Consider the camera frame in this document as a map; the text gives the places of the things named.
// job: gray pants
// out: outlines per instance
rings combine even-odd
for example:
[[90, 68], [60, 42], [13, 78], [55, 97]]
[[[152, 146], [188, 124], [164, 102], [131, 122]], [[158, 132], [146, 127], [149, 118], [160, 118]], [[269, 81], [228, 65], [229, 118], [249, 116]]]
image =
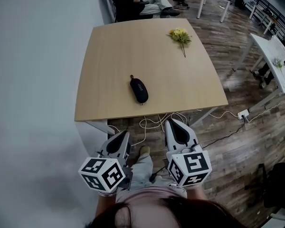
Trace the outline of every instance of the gray pants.
[[153, 162], [149, 154], [143, 154], [139, 157], [136, 164], [131, 167], [133, 177], [130, 191], [145, 187], [169, 187], [176, 191], [179, 195], [187, 197], [185, 189], [173, 186], [176, 184], [173, 180], [164, 179], [160, 176], [155, 178], [154, 182], [150, 182], [153, 170]]
[[172, 8], [172, 5], [168, 0], [143, 0], [147, 1], [150, 4], [146, 4], [141, 15], [145, 14], [161, 14], [162, 10], [165, 8]]

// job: shoe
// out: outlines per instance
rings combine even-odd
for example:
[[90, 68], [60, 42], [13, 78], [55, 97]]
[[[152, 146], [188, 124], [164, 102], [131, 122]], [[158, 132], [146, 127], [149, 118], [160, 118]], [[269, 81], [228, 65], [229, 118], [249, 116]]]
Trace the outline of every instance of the shoe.
[[178, 16], [180, 12], [174, 10], [173, 8], [165, 8], [163, 11], [161, 11], [161, 15], [170, 15], [170, 16]]
[[265, 87], [267, 86], [266, 82], [263, 81], [262, 83], [260, 83], [260, 88], [261, 89], [265, 89]]
[[256, 77], [256, 78], [262, 77], [258, 71], [254, 71], [253, 72], [253, 76]]
[[186, 3], [185, 1], [182, 1], [182, 2], [180, 1], [179, 5], [182, 5], [182, 6], [185, 6], [185, 7], [189, 8], [188, 3]]
[[139, 150], [139, 155], [143, 154], [148, 154], [150, 155], [150, 147], [148, 145], [144, 145], [140, 150]]

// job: laminate flooring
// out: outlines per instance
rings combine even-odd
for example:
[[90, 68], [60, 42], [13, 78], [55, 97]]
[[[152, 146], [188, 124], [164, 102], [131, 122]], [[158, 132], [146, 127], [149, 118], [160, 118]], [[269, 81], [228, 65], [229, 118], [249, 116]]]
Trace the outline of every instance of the laminate flooring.
[[[172, 0], [169, 1], [172, 5], [176, 4]], [[224, 22], [220, 23], [223, 11], [220, 6], [225, 6], [222, 1], [207, 0], [200, 19], [196, 18], [200, 0], [186, 1], [190, 8], [181, 10], [178, 18], [186, 18], [196, 31], [213, 62], [229, 103], [219, 107], [213, 113], [214, 116], [219, 117], [225, 111], [237, 114], [276, 89], [274, 81], [266, 89], [260, 89], [259, 80], [247, 70], [260, 56], [256, 47], [251, 49], [243, 68], [236, 72], [232, 70], [248, 43], [250, 33], [270, 38], [269, 33], [263, 35], [265, 28], [258, 25], [256, 18], [249, 19], [249, 10], [241, 10], [231, 4]], [[253, 112], [248, 118], [252, 119], [262, 112], [264, 108]], [[189, 120], [197, 113], [189, 111], [182, 114]], [[158, 121], [157, 115], [148, 118]], [[109, 120], [109, 124], [120, 130], [130, 131], [132, 143], [136, 143], [144, 139], [144, 129], [139, 127], [142, 119], [143, 117], [114, 119]], [[201, 145], [206, 146], [235, 132], [242, 124], [230, 114], [225, 114], [220, 119], [208, 116], [194, 127], [194, 131]], [[129, 163], [135, 162], [139, 148], [143, 145], [149, 145], [151, 148], [153, 170], [157, 171], [163, 167], [162, 160], [165, 159], [167, 149], [162, 129], [159, 127], [146, 131], [146, 140], [132, 147]], [[259, 163], [264, 163], [267, 170], [270, 170], [274, 164], [285, 162], [285, 104], [264, 113], [251, 123], [246, 123], [237, 134], [217, 141], [205, 150], [209, 153], [213, 168], [203, 184], [208, 198], [223, 204], [247, 227], [256, 228], [261, 225], [273, 209], [264, 208], [261, 201], [248, 208], [247, 205], [254, 199], [255, 192], [244, 190], [244, 186], [261, 180], [261, 170], [258, 171], [257, 168]], [[159, 172], [159, 175], [166, 178], [167, 174], [166, 169]]]

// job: dark hair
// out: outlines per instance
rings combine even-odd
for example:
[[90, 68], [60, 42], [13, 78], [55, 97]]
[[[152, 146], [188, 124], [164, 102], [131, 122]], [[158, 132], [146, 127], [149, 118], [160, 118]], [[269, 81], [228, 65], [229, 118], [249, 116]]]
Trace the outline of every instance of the dark hair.
[[[169, 197], [161, 199], [161, 203], [171, 211], [180, 228], [214, 228], [218, 225], [224, 228], [245, 228], [224, 207], [212, 201]], [[129, 212], [128, 224], [123, 225], [123, 227], [130, 228], [131, 212], [126, 203], [117, 203], [109, 207], [85, 228], [115, 228], [115, 216], [118, 210], [122, 208], [128, 208]]]

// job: black chair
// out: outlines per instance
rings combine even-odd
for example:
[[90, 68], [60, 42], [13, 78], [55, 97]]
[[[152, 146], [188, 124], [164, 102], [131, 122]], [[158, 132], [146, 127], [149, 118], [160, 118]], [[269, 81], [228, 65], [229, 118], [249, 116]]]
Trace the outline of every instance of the black chair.
[[285, 209], [285, 163], [275, 164], [268, 176], [264, 164], [259, 164], [258, 167], [262, 168], [263, 182], [245, 186], [245, 190], [259, 188], [256, 199], [248, 206], [252, 207], [263, 199], [266, 208], [280, 207]]
[[115, 6], [115, 22], [137, 20], [137, 19], [152, 19], [152, 14], [140, 15], [146, 4], [149, 2], [134, 2], [131, 7], [125, 7], [122, 1], [112, 0]]

